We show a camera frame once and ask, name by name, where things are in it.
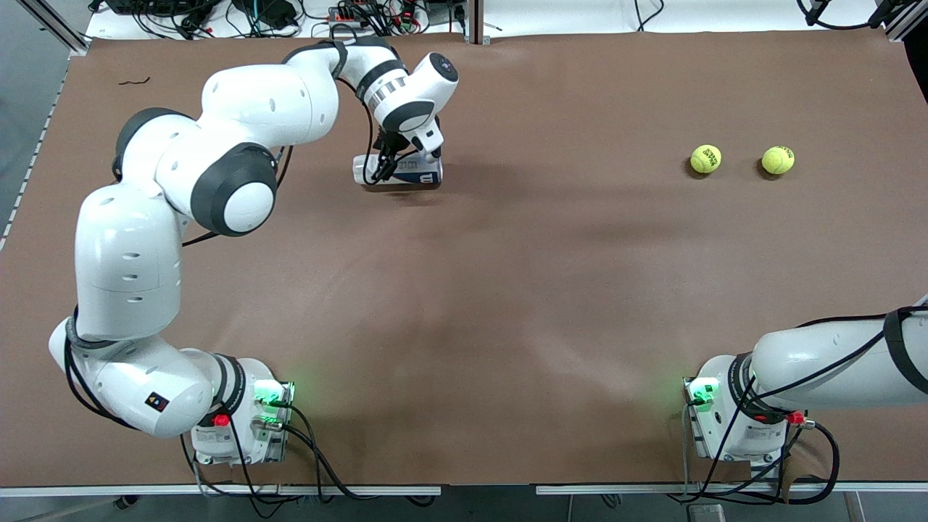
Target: white robot link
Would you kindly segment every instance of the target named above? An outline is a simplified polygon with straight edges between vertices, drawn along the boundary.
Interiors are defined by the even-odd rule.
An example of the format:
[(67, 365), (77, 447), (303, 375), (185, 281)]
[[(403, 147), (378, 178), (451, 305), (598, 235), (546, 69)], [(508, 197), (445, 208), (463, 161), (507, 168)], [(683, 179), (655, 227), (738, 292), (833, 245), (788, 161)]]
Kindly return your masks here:
[(290, 401), (292, 386), (258, 360), (177, 350), (159, 332), (180, 307), (187, 224), (224, 236), (260, 227), (277, 193), (270, 149), (329, 132), (339, 108), (336, 78), (382, 133), (402, 136), (423, 163), (440, 162), (435, 119), (458, 72), (431, 53), (409, 73), (379, 37), (327, 41), (279, 65), (217, 72), (197, 120), (147, 109), (126, 123), (113, 165), (119, 183), (87, 196), (78, 217), (78, 306), (48, 343), (72, 391), (77, 381), (94, 403), (85, 406), (154, 437), (192, 430), (201, 463), (282, 458), (285, 433), (268, 426), (289, 418), (274, 404)]
[(709, 359), (685, 385), (697, 453), (750, 461), (763, 474), (779, 460), (788, 424), (823, 429), (804, 410), (928, 400), (926, 299), (888, 314), (810, 321), (764, 335), (753, 352)]

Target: black squiggle mark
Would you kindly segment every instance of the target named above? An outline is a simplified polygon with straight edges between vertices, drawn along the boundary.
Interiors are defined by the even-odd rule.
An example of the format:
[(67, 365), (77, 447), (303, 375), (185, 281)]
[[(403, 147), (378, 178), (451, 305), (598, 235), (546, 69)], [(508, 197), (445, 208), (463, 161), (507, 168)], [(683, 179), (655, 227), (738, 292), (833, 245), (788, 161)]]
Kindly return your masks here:
[(142, 85), (142, 84), (147, 84), (147, 83), (148, 83), (148, 80), (150, 80), (150, 79), (151, 79), (151, 76), (149, 76), (148, 78), (142, 80), (141, 82), (119, 82), (119, 83), (116, 84), (116, 85)]

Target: brown table surface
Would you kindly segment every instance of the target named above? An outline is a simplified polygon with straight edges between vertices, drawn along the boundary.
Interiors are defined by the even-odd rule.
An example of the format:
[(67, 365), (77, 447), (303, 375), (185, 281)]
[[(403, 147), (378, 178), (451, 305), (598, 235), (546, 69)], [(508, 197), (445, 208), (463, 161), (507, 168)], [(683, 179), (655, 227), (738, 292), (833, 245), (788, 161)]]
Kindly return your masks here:
[[(460, 70), (443, 186), (360, 189), (367, 119), (342, 90), (267, 223), (185, 249), (164, 332), (295, 381), (347, 483), (679, 481), (683, 376), (928, 291), (928, 110), (878, 32), (393, 42)], [(196, 116), (211, 73), (301, 44), (97, 41), (72, 60), (0, 261), (0, 486), (192, 481), (176, 439), (85, 411), (47, 353), (74, 304), (77, 210), (134, 112)], [(722, 166), (690, 178), (706, 142)], [(796, 166), (763, 179), (779, 144)], [(815, 414), (842, 480), (928, 480), (925, 408)], [(311, 483), (305, 455), (254, 478)]]

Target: yellow tennis ball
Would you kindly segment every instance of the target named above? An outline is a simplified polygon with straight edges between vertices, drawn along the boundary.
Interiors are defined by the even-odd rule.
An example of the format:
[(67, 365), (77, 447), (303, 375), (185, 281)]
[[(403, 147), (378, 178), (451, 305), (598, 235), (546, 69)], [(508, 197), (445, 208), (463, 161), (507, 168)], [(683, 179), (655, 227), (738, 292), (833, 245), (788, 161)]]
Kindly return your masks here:
[(700, 174), (709, 174), (721, 163), (722, 152), (712, 145), (700, 145), (690, 156), (690, 165)]
[(764, 170), (774, 176), (779, 176), (793, 168), (795, 161), (796, 156), (789, 147), (778, 145), (764, 152), (764, 159), (761, 160), (761, 164), (764, 166)]

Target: gray floor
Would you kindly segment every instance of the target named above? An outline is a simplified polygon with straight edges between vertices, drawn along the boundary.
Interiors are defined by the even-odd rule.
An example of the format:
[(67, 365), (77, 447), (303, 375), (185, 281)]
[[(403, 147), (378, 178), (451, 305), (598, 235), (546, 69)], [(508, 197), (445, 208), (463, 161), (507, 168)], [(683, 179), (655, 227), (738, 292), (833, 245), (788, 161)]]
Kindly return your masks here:
[[(54, 3), (65, 19), (78, 28), (86, 27), (89, 13), (86, 0), (61, 0)], [(13, 208), (22, 179), (29, 166), (45, 117), (67, 70), (68, 53), (50, 34), (40, 31), (38, 22), (9, 0), (0, 0), (0, 230)], [(67, 176), (68, 173), (57, 173)], [(88, 498), (9, 499), (0, 491), (0, 522), (53, 512), (57, 509), (93, 502)], [(418, 508), (405, 499), (379, 499), (350, 502), (338, 499), (330, 505), (303, 502), (288, 505), (275, 519), (347, 522), (354, 520), (532, 520), (555, 522), (568, 520), (568, 497), (538, 497), (533, 489), (523, 487), (446, 488), (430, 508)], [(863, 495), (868, 522), (928, 521), (928, 495), (881, 493)], [(842, 495), (832, 495), (814, 506), (746, 507), (725, 505), (728, 520), (774, 522), (779, 520), (845, 522), (848, 521)], [(129, 510), (119, 511), (102, 505), (59, 520), (70, 521), (144, 521), (201, 520), (238, 522), (258, 520), (248, 501), (241, 499), (205, 499), (199, 496), (143, 497)], [(686, 513), (662, 495), (625, 496), (616, 510), (607, 508), (599, 497), (574, 497), (571, 519), (583, 521), (642, 520), (682, 522)]]

